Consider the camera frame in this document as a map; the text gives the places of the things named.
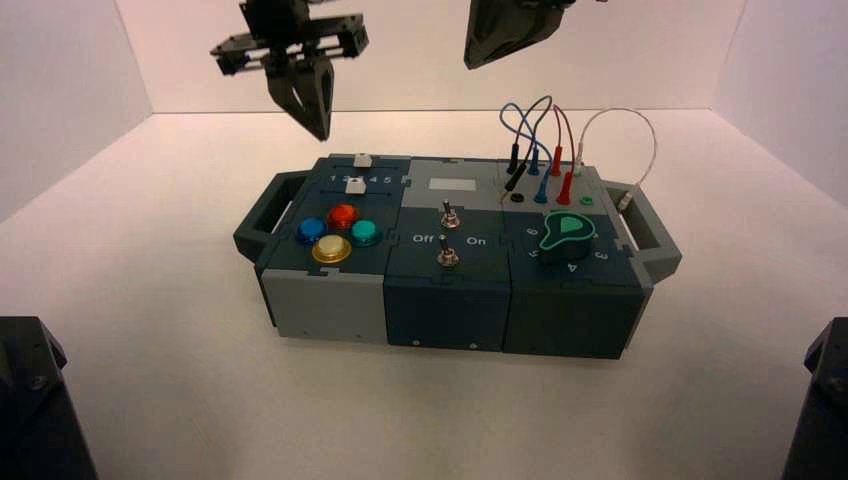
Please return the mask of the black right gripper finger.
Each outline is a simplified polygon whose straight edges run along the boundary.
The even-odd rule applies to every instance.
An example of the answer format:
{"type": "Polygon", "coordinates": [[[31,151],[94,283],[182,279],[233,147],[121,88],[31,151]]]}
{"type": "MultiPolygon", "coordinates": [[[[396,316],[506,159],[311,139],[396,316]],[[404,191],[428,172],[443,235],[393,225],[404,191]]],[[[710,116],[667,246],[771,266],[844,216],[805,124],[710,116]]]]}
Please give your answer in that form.
{"type": "Polygon", "coordinates": [[[521,49],[517,1],[472,1],[463,60],[468,70],[521,49]]]}
{"type": "Polygon", "coordinates": [[[517,30],[521,37],[521,49],[548,39],[561,26],[565,12],[573,5],[569,0],[473,0],[473,1],[517,1],[521,14],[517,30]]]}

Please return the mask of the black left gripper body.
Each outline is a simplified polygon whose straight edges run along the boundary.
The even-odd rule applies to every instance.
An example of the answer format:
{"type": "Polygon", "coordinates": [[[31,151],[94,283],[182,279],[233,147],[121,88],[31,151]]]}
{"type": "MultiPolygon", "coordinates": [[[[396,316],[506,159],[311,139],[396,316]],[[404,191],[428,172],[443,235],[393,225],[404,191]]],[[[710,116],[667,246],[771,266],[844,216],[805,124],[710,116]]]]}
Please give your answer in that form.
{"type": "Polygon", "coordinates": [[[356,58],[369,45],[362,14],[312,18],[313,1],[241,1],[244,33],[210,50],[224,75],[291,62],[356,58]]]}

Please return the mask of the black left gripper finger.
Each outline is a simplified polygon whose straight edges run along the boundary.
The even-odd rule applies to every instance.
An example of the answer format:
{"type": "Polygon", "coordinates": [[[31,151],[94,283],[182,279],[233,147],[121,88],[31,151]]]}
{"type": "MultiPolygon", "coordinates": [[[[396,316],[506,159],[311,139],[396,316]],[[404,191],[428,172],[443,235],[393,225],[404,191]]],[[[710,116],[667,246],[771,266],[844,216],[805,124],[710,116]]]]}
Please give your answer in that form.
{"type": "Polygon", "coordinates": [[[272,99],[315,138],[320,137],[319,84],[308,63],[289,63],[267,75],[272,99]]]}
{"type": "Polygon", "coordinates": [[[320,141],[330,136],[334,69],[329,59],[316,58],[309,63],[305,109],[309,131],[320,141]]]}

